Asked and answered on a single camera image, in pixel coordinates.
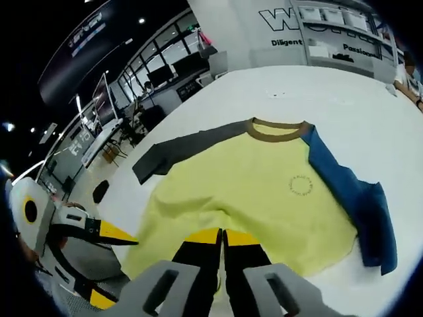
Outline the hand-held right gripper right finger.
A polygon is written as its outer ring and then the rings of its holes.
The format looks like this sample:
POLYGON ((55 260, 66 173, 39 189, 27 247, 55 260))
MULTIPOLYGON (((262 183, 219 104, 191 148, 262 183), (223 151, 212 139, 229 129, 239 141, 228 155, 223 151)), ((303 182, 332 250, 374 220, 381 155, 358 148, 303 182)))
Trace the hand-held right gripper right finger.
POLYGON ((223 231, 226 289, 235 316, 332 316, 320 290, 273 264, 251 234, 223 231))

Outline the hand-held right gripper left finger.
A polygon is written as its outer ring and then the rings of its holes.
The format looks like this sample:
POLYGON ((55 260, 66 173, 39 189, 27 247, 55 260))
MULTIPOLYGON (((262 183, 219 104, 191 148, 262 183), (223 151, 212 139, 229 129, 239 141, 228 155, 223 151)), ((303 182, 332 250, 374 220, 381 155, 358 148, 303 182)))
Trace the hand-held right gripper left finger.
POLYGON ((207 316, 217 291, 222 230, 204 229, 184 240, 171 261, 161 260, 130 281, 115 316, 207 316))

